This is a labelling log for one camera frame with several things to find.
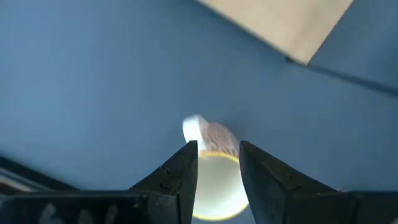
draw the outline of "blue surface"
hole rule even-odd
[[[398,1],[355,0],[312,65],[398,89]]]
[[[195,2],[5,4],[7,157],[83,189],[126,189],[184,144],[182,119],[198,113],[334,188],[398,189],[397,98],[287,63]]]

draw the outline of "gold rim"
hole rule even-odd
[[[206,151],[206,152],[199,153],[199,157],[224,157],[224,158],[230,159],[230,160],[236,162],[237,164],[239,164],[239,159],[237,157],[231,156],[224,152]],[[225,220],[229,220],[231,218],[238,216],[240,213],[245,211],[245,209],[247,209],[248,206],[249,206],[249,202],[247,202],[240,211],[238,211],[235,214],[232,214],[230,216],[227,216],[227,217],[210,218],[210,217],[205,217],[205,216],[196,215],[196,214],[192,214],[192,216],[197,219],[204,220],[204,221],[225,221]]]

